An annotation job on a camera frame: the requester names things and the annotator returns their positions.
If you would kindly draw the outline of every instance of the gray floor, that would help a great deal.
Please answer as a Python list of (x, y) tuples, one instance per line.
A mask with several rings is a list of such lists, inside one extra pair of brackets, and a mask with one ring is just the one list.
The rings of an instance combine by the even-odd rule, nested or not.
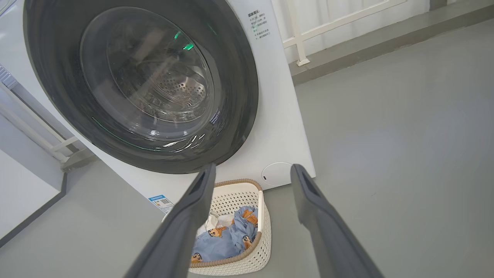
[[(494, 277), (494, 21), (296, 88), (317, 183), (386, 277)], [(121, 277), (161, 212), (102, 162), (0, 249), (0, 277)], [(290, 186), (267, 190), (268, 265), (317, 277)], [(200, 277), (190, 274), (189, 277)]]

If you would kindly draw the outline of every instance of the white cloth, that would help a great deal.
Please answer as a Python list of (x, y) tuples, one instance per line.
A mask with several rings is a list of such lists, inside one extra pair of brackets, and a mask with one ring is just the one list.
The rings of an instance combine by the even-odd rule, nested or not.
[(230, 227), (232, 225), (233, 216), (233, 214), (219, 216), (215, 212), (210, 212), (206, 222), (197, 230), (196, 236), (199, 236), (214, 228)]

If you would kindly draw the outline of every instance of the laundry basket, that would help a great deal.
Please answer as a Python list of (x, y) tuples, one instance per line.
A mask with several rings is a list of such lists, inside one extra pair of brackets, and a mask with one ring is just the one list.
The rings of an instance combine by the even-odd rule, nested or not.
[(234, 214), (244, 206), (258, 209), (257, 235), (242, 254), (225, 260), (191, 264), (189, 271), (202, 275), (230, 276), (261, 270), (271, 255), (271, 221), (264, 203), (261, 186), (253, 180), (217, 183), (211, 200), (211, 211), (219, 215)]

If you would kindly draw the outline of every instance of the clothes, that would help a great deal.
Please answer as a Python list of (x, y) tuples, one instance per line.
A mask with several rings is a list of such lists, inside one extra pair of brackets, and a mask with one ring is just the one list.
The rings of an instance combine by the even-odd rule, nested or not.
[(242, 207), (232, 216), (219, 217), (218, 225), (197, 237), (191, 263), (211, 262), (238, 256), (247, 250), (257, 234), (257, 209)]
[(218, 214), (215, 212), (210, 212), (209, 216), (207, 217), (206, 222), (197, 229), (196, 237), (201, 235), (202, 233), (205, 233), (211, 229), (216, 228), (218, 225)]
[(206, 222), (197, 230), (196, 237), (199, 237), (201, 234), (214, 228), (230, 227), (232, 225), (233, 216), (233, 214), (218, 216), (217, 213), (210, 212)]
[(230, 229), (223, 227), (219, 230), (213, 229), (198, 237), (192, 248), (192, 263), (212, 262), (240, 255), (241, 251), (232, 244)]
[(235, 213), (231, 237), (235, 247), (241, 252), (254, 242), (257, 234), (257, 212), (253, 207), (242, 207)]

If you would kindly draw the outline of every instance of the washing machine door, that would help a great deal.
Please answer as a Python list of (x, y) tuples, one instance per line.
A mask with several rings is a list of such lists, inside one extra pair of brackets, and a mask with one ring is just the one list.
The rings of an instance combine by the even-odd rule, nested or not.
[(257, 112), (255, 62), (224, 0), (26, 0), (38, 79), (98, 148), (143, 169), (220, 164)]

